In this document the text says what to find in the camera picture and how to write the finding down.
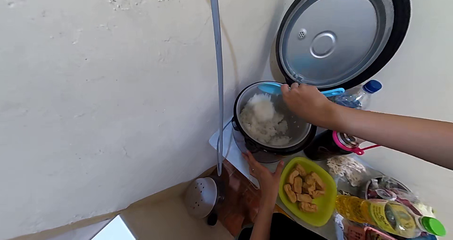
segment green plastic bowl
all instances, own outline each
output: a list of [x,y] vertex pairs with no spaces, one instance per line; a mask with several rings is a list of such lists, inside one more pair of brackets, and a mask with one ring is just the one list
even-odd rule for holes
[[[286,195],[285,190],[283,189],[289,173],[297,163],[305,168],[305,171],[307,171],[307,173],[315,172],[316,174],[318,174],[325,184],[325,194],[313,200],[313,203],[318,205],[318,211],[315,213],[307,213],[299,210],[298,202],[292,203]],[[330,176],[329,173],[327,173],[316,163],[304,157],[295,157],[290,162],[288,162],[286,164],[286,167],[283,169],[280,179],[279,196],[283,204],[294,215],[313,226],[320,227],[326,224],[332,216],[333,209],[335,208],[335,199],[337,197],[337,185],[335,184],[332,176]]]

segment green bottle cap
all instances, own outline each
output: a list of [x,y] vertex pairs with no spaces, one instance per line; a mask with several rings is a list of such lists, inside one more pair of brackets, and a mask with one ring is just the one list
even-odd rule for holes
[[434,234],[436,236],[445,236],[447,233],[445,231],[445,227],[436,218],[424,216],[420,219],[420,222],[428,233]]

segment hand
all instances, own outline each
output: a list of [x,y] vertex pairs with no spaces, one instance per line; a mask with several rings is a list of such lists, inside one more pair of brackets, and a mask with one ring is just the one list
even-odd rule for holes
[[274,205],[279,193],[280,176],[284,164],[283,161],[280,161],[275,172],[271,173],[269,169],[257,162],[249,151],[247,151],[247,154],[242,154],[242,156],[249,164],[250,174],[260,183],[261,202]]
[[311,124],[324,127],[326,121],[335,115],[333,108],[336,104],[314,86],[293,83],[291,90],[286,84],[282,85],[281,90],[288,108]]

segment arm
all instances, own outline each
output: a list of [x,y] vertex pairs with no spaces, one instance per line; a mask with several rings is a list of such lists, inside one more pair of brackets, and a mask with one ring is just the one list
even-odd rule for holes
[[307,85],[293,84],[290,91],[282,86],[282,92],[288,107],[309,123],[453,169],[453,123],[347,108]]
[[260,183],[261,200],[258,214],[255,218],[251,240],[268,240],[270,224],[274,213],[275,202],[279,193],[280,175],[283,170],[283,161],[277,165],[275,173],[271,173],[255,160],[250,152],[242,154],[249,164],[249,172]]

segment rice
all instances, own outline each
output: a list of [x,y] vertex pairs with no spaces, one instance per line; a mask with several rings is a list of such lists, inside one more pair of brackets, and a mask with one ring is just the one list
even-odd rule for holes
[[239,119],[249,135],[261,143],[272,146],[289,144],[286,136],[288,123],[275,111],[268,94],[255,94],[242,109]]

